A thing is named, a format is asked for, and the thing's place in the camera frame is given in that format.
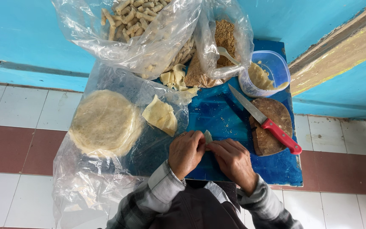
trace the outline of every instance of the hand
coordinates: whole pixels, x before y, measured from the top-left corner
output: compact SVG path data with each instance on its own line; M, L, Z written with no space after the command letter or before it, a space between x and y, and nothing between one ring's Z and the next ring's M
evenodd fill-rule
M201 131L184 134L175 138L169 147L169 166L179 180L196 168L206 149L206 138Z
M249 151L231 138L212 141L207 148L214 153L221 171L250 196L258 182L258 175L252 169Z

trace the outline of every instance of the plaid shirt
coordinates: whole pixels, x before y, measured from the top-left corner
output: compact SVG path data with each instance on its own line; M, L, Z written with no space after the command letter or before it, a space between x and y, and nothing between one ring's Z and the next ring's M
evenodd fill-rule
M166 160L148 180L120 201L117 214L107 222L107 229L148 228L156 215L170 209L173 198L185 188L185 180L177 179ZM205 188L209 189L220 202L229 201L225 192L213 182L209 182ZM283 207L283 203L261 176L251 196L247 197L240 189L237 189L237 196L238 203L252 214L257 229L303 228Z

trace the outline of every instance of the finger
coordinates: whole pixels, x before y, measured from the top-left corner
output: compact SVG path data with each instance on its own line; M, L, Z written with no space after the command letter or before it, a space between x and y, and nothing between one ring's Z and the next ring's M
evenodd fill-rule
M233 139L227 138L224 141L230 144L231 146L235 147L236 149L242 150L242 148L236 142L234 142Z
M197 147L197 154L203 157L204 153L206 153L206 143L201 143Z
M187 134L187 131L185 131L185 132L183 132L183 133L181 133L179 136L177 136L177 137L183 137L183 136L185 136Z
M225 163L224 159L222 159L219 155L214 154L214 157L217 160L218 165L220 166L221 170L224 170L227 168L227 164Z
M221 145L216 144L215 142L218 141L212 141L210 142L207 147L214 153L214 154L218 154L222 159L224 159L225 161L230 161L232 156L231 154L224 149Z
M245 146L243 146L239 141L235 141L235 143L237 144L237 146L238 146L240 149L244 150L245 154L249 155L249 151L248 151L248 149L247 149L247 148L245 148Z
M187 137L192 137L193 134L194 134L194 130L191 130L191 131L189 131L189 132L186 133L186 136Z
M232 155L238 155L241 153L241 150L237 149L236 147L230 145L227 141L221 141L219 143L222 147L224 147L229 153Z
M198 143L205 143L206 142L206 137L204 136L203 132L196 130L196 132L194 132L192 138L195 139L196 142Z

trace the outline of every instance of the knife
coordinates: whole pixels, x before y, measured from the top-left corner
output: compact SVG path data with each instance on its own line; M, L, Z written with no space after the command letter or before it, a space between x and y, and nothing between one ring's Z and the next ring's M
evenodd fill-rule
M249 102L241 93L239 93L234 87L228 84L231 93L241 103L242 106L261 124L263 129L268 129L272 135L289 148L291 154L302 153L302 147L300 147L291 137L289 137L280 127L278 127L271 119L267 118L257 107Z

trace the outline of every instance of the wooden cutting board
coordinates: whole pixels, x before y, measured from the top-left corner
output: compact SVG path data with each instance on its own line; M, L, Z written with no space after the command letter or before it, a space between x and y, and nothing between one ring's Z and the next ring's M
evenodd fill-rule
M285 105L274 99L258 98L251 101L266 117L270 118L276 123L287 135L292 137L292 120L290 114L287 111ZM249 123L251 124L252 138L254 142L255 152L258 156L267 156L275 153L279 153L286 149L279 140L277 140L269 130L262 129L261 124L249 117Z

